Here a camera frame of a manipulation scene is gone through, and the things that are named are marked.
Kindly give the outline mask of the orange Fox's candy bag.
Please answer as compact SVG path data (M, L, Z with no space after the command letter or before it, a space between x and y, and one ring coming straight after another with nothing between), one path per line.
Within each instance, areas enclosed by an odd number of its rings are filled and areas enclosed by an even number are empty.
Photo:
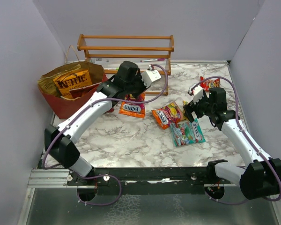
M145 101L145 92L141 93L139 96L140 102ZM122 102L119 114L143 119L146 115L145 105Z

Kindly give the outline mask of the red Doritos bag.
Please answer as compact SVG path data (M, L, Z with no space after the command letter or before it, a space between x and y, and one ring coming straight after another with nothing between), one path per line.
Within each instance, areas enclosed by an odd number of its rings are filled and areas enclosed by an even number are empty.
M89 86L85 86L85 87L81 87L81 88L77 88L77 89L72 89L72 90L70 90L70 94L73 97L73 99L81 98L82 96L87 94L89 91L97 88L99 86L99 84L100 84L100 82L89 85Z

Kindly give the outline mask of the orange honey dijon chips bag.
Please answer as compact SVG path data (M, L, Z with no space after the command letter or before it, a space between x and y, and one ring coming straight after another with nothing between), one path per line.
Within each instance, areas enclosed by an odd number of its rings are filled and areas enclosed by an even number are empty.
M73 99L70 94L70 90L89 86L92 84L88 69L72 70L53 79L53 81L58 87L61 96L68 99Z

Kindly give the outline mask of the gold kettle chips bag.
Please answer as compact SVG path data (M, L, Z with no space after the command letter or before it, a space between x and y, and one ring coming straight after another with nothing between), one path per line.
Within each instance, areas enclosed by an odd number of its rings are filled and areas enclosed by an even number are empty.
M72 70L80 69L80 64L66 64L63 66L60 66L49 73L42 75L40 79L37 81L38 86L40 90L48 95L53 95L56 97L60 97L61 93L54 83L53 79L66 74L67 72L70 72Z

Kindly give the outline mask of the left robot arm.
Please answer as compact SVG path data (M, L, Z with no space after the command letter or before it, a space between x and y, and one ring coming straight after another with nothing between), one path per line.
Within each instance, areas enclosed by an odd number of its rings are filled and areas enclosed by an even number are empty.
M159 79L156 70L141 72L135 63L124 61L117 73L102 82L91 98L69 119L57 127L50 125L45 129L45 155L50 155L63 167L76 172L82 184L91 184L94 179L93 166L81 156L75 144L86 129L118 101L130 94L138 97Z

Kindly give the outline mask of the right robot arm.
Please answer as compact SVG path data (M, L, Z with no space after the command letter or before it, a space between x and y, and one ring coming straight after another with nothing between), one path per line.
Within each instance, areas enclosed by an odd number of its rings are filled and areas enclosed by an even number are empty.
M226 91L223 88L211 88L207 94L200 86L189 89L192 101L184 105L185 117L194 122L207 116L214 127L222 131L239 152L245 168L230 164L226 160L208 163L206 179L217 183L221 179L240 187L248 200L267 198L277 195L281 199L281 160L272 158L253 140L245 129L236 111L229 110Z

